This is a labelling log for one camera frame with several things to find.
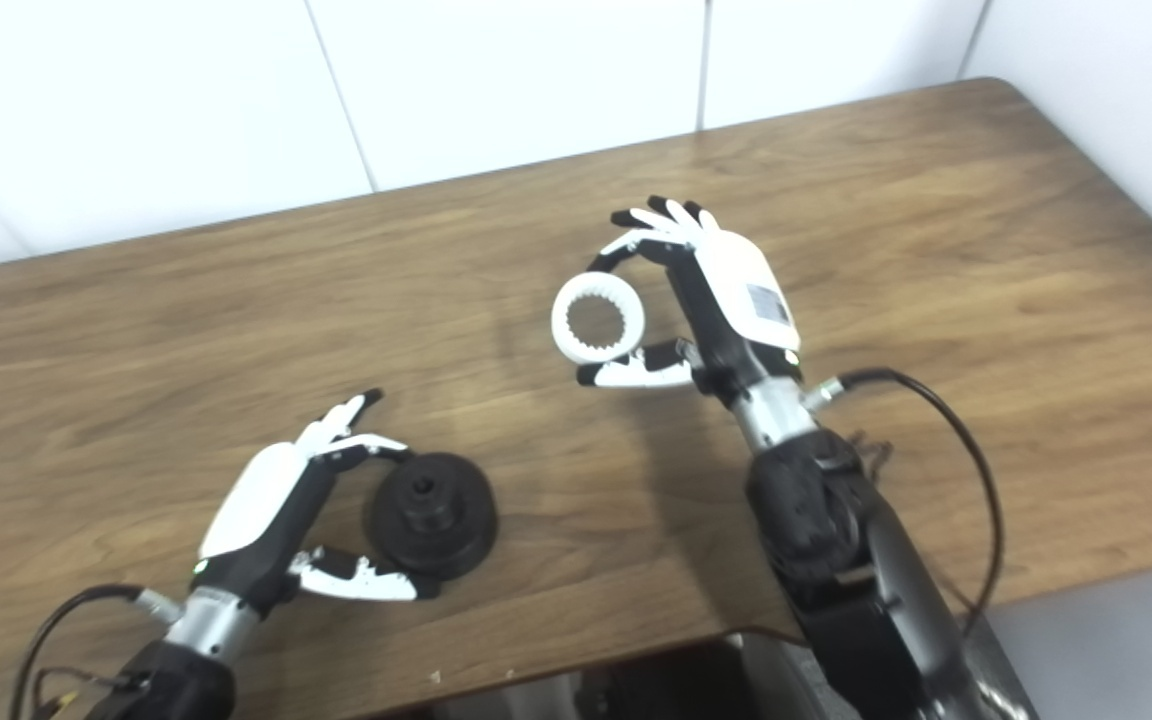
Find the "black cable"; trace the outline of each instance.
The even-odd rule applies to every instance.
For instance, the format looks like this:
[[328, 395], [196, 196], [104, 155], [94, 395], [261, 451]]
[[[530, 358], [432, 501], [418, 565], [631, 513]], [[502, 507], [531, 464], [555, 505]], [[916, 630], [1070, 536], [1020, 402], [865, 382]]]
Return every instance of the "black cable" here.
[[992, 548], [990, 552], [990, 568], [986, 571], [986, 578], [980, 585], [980, 593], [977, 598], [975, 606], [968, 606], [968, 616], [963, 624], [963, 637], [972, 634], [975, 626], [977, 626], [984, 611], [990, 605], [990, 598], [993, 597], [993, 591], [998, 585], [998, 578], [1002, 575], [1002, 555], [1005, 554], [1005, 528], [1002, 526], [1002, 501], [998, 497], [998, 486], [995, 480], [993, 480], [993, 473], [990, 470], [990, 463], [984, 457], [984, 452], [980, 450], [980, 446], [977, 445], [975, 438], [972, 437], [972, 430], [969, 430], [963, 420], [941, 400], [932, 388], [924, 386], [923, 382], [915, 381], [914, 378], [896, 372], [890, 367], [867, 367], [863, 370], [852, 370], [850, 373], [843, 373], [838, 376], [838, 381], [842, 384], [844, 389], [850, 389], [861, 384], [865, 382], [896, 382], [901, 384], [923, 396], [923, 400], [929, 401], [932, 407], [935, 407], [938, 414], [941, 414], [942, 418], [950, 424], [954, 429], [954, 433], [958, 435], [960, 441], [963, 441], [963, 447], [967, 448], [968, 455], [972, 456], [972, 461], [977, 467], [977, 471], [980, 475], [980, 484], [984, 488], [984, 497], [986, 497], [986, 502], [990, 507], [990, 525], [992, 529]]
[[33, 661], [38, 659], [38, 651], [41, 650], [41, 644], [47, 639], [47, 635], [51, 635], [51, 630], [56, 628], [60, 621], [65, 619], [65, 615], [69, 615], [79, 605], [86, 605], [86, 602], [93, 600], [105, 600], [105, 598], [123, 598], [123, 600], [131, 602], [137, 597], [141, 597], [141, 592], [143, 591], [145, 591], [145, 588], [141, 585], [92, 585], [75, 597], [69, 598], [69, 600], [60, 602], [60, 607], [52, 611], [50, 617], [41, 621], [41, 626], [38, 626], [38, 632], [33, 634], [33, 638], [29, 642], [26, 652], [24, 652], [24, 659], [20, 661], [20, 670], [17, 670], [17, 677], [12, 688], [12, 705], [8, 707], [8, 720], [18, 720], [20, 705], [24, 702], [24, 694], [29, 684], [29, 672], [33, 668]]

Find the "gray floor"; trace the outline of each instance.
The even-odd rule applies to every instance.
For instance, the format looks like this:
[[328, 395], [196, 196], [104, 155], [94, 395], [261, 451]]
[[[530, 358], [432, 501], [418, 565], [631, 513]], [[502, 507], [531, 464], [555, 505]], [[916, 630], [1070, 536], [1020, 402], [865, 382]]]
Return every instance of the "gray floor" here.
[[1152, 717], [1152, 571], [990, 612], [1043, 720]]

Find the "white fingertip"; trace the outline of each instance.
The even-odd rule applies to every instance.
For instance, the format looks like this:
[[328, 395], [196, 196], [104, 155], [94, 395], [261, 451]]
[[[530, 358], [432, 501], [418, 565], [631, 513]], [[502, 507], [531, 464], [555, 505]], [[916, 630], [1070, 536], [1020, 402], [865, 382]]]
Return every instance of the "white fingertip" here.
[[691, 213], [682, 206], [682, 202], [677, 200], [665, 200], [664, 206], [669, 210], [669, 214], [673, 217], [673, 222], [679, 223], [680, 228], [684, 229], [700, 229], [700, 226], [696, 223], [696, 219], [691, 218]]
[[670, 220], [669, 218], [666, 218], [664, 215], [658, 215], [650, 210], [630, 209], [630, 215], [634, 215], [634, 218], [637, 220], [643, 220], [644, 223], [652, 225], [652, 227], [658, 229], [659, 232], [668, 232], [669, 229], [675, 227], [675, 225], [677, 225], [673, 222], [673, 220]]
[[718, 219], [714, 218], [714, 214], [705, 209], [700, 209], [700, 227], [705, 232], [719, 232], [719, 229], [722, 229], [718, 227]]
[[[602, 297], [616, 306], [621, 313], [621, 340], [604, 347], [594, 347], [582, 342], [573, 333], [570, 318], [571, 306], [582, 297]], [[643, 300], [630, 283], [611, 273], [581, 273], [563, 285], [554, 300], [550, 313], [550, 332], [554, 344], [567, 359], [577, 364], [607, 363], [621, 355], [635, 350], [643, 342], [643, 331], [646, 316], [643, 311]]]

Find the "black robotic finger joint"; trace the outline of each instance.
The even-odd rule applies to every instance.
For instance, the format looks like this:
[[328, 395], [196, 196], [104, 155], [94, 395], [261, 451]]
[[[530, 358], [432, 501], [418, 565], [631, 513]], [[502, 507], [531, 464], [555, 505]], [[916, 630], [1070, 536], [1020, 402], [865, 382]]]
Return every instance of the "black robotic finger joint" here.
[[333, 578], [351, 579], [358, 573], [358, 556], [334, 547], [320, 547], [320, 555], [310, 562], [312, 568], [321, 570]]
[[630, 210], [617, 210], [612, 213], [612, 223], [622, 228], [641, 228], [647, 229], [652, 227], [650, 223], [644, 223], [643, 220], [634, 217]]
[[647, 207], [657, 211], [657, 213], [664, 217], [669, 217], [669, 202], [659, 195], [652, 195], [647, 198]]
[[684, 202], [684, 204], [682, 204], [682, 209], [685, 210], [687, 213], [691, 215], [691, 218], [695, 218], [696, 220], [700, 220], [700, 212], [702, 210], [704, 210], [702, 209], [699, 202], [696, 200]]

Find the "wooden table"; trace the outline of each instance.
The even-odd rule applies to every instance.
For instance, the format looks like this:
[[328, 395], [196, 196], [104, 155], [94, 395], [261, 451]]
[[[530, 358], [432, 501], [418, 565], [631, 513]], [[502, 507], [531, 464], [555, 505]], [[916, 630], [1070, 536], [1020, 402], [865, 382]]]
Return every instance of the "wooden table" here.
[[[755, 544], [748, 454], [691, 389], [581, 388], [554, 291], [614, 209], [696, 199], [755, 238], [809, 379], [890, 364], [938, 388], [995, 465], [1000, 600], [1152, 568], [1152, 222], [994, 81], [0, 266], [0, 712], [52, 607], [101, 582], [182, 594], [248, 457], [351, 393], [362, 427], [455, 450], [502, 511], [488, 561], [434, 602], [302, 597], [238, 665], [242, 717], [335, 720], [794, 621]], [[627, 276], [649, 340], [662, 274]], [[919, 400], [826, 419], [896, 444], [884, 486], [972, 592], [972, 468]], [[387, 470], [357, 470], [312, 541], [362, 547]], [[160, 632], [92, 606], [45, 661], [114, 670]]]

